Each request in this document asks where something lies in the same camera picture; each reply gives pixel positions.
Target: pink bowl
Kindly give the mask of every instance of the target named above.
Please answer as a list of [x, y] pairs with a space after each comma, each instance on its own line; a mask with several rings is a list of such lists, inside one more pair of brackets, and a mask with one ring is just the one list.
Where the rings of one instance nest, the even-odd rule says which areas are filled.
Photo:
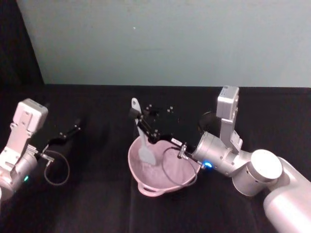
[[[164, 193], [173, 192], [183, 186], [172, 183], [163, 172], [161, 161], [163, 151], [173, 144], [167, 141], [159, 141], [156, 144], [147, 142], [147, 147], [154, 152], [156, 165], [144, 163], [139, 159], [138, 150], [141, 146], [141, 139], [138, 137], [128, 151], [128, 164], [133, 177], [138, 182], [138, 190], [149, 197], [158, 197]], [[168, 150], [165, 153], [163, 166], [168, 176], [175, 182], [182, 185], [190, 183], [195, 177], [194, 169], [198, 173], [200, 165], [192, 160], [177, 158], [177, 150]]]

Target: black table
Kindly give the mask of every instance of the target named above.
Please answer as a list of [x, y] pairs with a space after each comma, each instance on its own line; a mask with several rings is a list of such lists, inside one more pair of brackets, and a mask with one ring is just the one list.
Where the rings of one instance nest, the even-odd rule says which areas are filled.
[[[21, 189], [3, 203], [1, 232], [275, 232], [262, 206], [265, 192], [240, 195], [231, 179], [216, 171], [199, 173], [195, 185], [158, 198], [140, 194], [127, 163], [134, 124], [131, 98], [141, 104], [174, 106], [196, 127], [199, 116], [216, 109], [216, 87], [47, 85], [0, 92], [0, 148], [7, 142], [17, 103], [50, 103], [44, 128], [31, 144], [42, 146], [78, 116], [83, 132], [65, 147], [71, 176], [62, 187], [43, 180], [41, 161]], [[242, 88], [236, 130], [243, 150], [267, 149], [288, 160], [311, 180], [311, 90]]]

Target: wall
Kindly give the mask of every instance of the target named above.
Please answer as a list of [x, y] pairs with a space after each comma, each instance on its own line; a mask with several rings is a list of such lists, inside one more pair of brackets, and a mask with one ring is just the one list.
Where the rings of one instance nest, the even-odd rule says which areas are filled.
[[311, 86], [309, 0], [18, 0], [46, 83]]

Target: cable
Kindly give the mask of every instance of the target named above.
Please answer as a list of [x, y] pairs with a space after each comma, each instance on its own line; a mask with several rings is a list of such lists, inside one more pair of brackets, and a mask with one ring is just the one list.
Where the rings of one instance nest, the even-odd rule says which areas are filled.
[[195, 170], [193, 164], [192, 164], [189, 160], [187, 160], [187, 161], [188, 161], [188, 163], [190, 163], [190, 165], [191, 165], [191, 167], [192, 167], [192, 169], [193, 169], [193, 171], [194, 171], [194, 174], [195, 174], [194, 180], [193, 180], [192, 182], [187, 183], [187, 184], [177, 183], [177, 182], [173, 181], [173, 180], [169, 177], [169, 175], [167, 174], [166, 170], [164, 169], [164, 156], [165, 156], [165, 153], [166, 153], [168, 150], [171, 150], [171, 149], [173, 149], [173, 150], [180, 150], [180, 149], [177, 148], [177, 147], [169, 147], [169, 148], [167, 148], [167, 149], [165, 149], [165, 150], [163, 151], [163, 159], [162, 159], [162, 161], [161, 161], [161, 166], [162, 166], [162, 170], [163, 170], [165, 176], [167, 177], [167, 179], [169, 179], [170, 182], [172, 182], [173, 184], [175, 184], [175, 185], [177, 185], [177, 186], [188, 187], [188, 186], [193, 185], [193, 184], [197, 181], [197, 179], [198, 179], [198, 173], [196, 172], [196, 170]]
[[67, 167], [68, 167], [68, 175], [67, 175], [66, 179], [65, 179], [63, 182], [61, 182], [61, 183], [54, 183], [54, 182], [50, 181], [49, 178], [47, 177], [47, 170], [48, 170], [48, 167], [50, 166], [50, 164], [48, 164], [48, 165], [45, 167], [45, 169], [44, 169], [44, 178], [45, 178], [45, 180], [46, 180], [49, 184], [51, 184], [51, 185], [53, 185], [53, 186], [61, 186], [61, 185], [64, 185], [64, 184], [68, 181], [69, 176], [70, 176], [70, 166], [69, 166], [68, 160], [65, 158], [64, 155], [62, 155], [61, 153], [59, 153], [59, 152], [57, 152], [57, 151], [54, 151], [54, 150], [45, 150], [45, 152], [54, 153], [54, 154], [59, 155], [60, 157], [62, 157], [62, 158], [65, 160], [66, 165], [67, 165]]

